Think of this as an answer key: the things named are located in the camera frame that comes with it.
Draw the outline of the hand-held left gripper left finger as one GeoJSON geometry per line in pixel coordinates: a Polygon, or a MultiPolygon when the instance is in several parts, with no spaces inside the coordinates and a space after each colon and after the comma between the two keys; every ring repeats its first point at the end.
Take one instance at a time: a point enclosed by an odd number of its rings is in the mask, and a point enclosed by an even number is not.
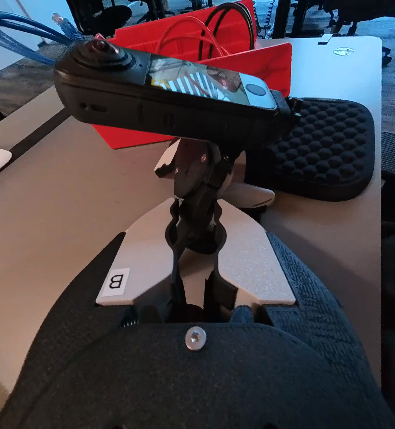
{"type": "Polygon", "coordinates": [[[166,230],[173,220],[168,198],[126,231],[95,303],[100,306],[168,306],[172,300],[174,253],[166,230]]]}

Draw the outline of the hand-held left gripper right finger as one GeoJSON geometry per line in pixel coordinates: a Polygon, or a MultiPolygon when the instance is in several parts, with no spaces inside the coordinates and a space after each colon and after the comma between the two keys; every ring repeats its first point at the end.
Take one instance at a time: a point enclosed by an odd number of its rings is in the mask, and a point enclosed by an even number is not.
{"type": "Polygon", "coordinates": [[[215,210],[214,297],[223,307],[294,305],[295,295],[265,229],[224,200],[215,210]]]}

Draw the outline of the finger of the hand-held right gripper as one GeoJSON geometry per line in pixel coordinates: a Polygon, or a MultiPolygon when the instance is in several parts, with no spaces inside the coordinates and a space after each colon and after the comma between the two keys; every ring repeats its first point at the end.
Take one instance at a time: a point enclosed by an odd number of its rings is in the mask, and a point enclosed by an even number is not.
{"type": "Polygon", "coordinates": [[[181,142],[180,138],[173,139],[155,166],[158,178],[171,178],[175,174],[175,156],[181,142]]]}

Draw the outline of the red plastic bin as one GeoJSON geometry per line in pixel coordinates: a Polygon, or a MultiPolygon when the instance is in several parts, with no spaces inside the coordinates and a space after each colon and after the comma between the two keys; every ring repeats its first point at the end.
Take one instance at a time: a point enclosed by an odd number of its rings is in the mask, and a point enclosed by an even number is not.
{"type": "Polygon", "coordinates": [[[292,46],[283,43],[257,49],[253,12],[252,1],[228,3],[117,29],[110,41],[256,76],[286,97],[291,85],[292,46]]]}

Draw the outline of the black mesh chair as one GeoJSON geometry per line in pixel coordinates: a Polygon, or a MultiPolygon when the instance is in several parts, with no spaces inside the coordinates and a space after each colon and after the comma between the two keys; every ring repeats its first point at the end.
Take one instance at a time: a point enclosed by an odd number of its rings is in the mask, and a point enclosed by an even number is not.
{"type": "Polygon", "coordinates": [[[105,38],[115,35],[132,16],[132,10],[126,5],[116,5],[102,0],[67,0],[66,1],[77,29],[85,36],[101,34],[105,38]]]}
{"type": "Polygon", "coordinates": [[[353,36],[360,22],[395,18],[395,0],[324,0],[322,6],[327,13],[338,12],[338,19],[329,24],[332,34],[339,33],[344,25],[348,25],[347,35],[353,36]]]}

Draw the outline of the dark honeycomb seat cushion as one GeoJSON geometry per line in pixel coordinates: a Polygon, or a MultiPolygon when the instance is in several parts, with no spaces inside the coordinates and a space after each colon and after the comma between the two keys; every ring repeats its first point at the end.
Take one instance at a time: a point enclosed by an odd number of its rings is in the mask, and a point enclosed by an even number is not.
{"type": "Polygon", "coordinates": [[[370,183],[375,126],[363,104],[303,98],[290,134],[261,151],[247,151],[244,182],[313,200],[342,202],[370,183]]]}

